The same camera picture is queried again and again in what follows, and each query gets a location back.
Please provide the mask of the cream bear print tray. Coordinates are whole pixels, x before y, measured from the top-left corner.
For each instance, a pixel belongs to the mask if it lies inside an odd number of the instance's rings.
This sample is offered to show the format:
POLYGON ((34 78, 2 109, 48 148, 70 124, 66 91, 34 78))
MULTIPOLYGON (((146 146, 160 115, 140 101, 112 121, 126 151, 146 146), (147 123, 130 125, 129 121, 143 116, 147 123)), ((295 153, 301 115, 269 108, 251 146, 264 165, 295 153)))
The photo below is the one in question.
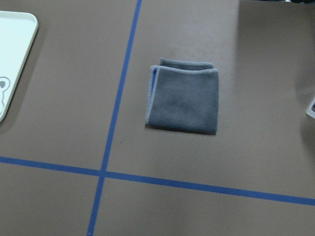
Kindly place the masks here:
POLYGON ((10 106, 38 30, 38 20, 26 12, 0 12, 0 119, 10 106))

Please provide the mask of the folded grey cloth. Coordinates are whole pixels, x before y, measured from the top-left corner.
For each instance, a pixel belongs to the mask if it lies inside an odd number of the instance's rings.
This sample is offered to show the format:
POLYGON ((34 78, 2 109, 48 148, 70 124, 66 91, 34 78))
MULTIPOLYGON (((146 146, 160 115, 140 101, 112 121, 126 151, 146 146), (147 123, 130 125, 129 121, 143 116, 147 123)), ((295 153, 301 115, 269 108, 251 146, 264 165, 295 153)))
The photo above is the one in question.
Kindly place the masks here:
POLYGON ((146 125, 215 135, 219 73, 210 62, 160 59, 150 67, 146 125))

